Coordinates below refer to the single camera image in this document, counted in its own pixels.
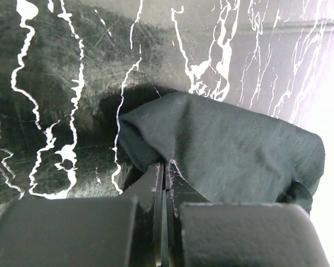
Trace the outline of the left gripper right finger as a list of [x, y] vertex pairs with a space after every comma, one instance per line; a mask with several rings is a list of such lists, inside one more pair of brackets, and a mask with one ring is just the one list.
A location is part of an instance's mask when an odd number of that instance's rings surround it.
[[272, 204], [211, 203], [170, 162], [165, 197], [170, 266], [329, 266], [299, 182]]

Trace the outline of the black t shirt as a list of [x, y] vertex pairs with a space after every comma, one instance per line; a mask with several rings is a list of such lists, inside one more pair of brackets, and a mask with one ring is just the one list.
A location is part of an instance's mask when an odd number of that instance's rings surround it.
[[325, 148], [314, 133], [182, 92], [120, 116], [119, 124], [119, 142], [138, 169], [172, 163], [211, 202], [312, 209], [325, 168]]

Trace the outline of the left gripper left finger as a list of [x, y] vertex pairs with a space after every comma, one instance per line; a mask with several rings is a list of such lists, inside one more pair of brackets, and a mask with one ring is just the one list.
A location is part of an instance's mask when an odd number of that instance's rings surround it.
[[26, 199], [0, 218], [0, 266], [160, 266], [164, 165], [117, 197]]

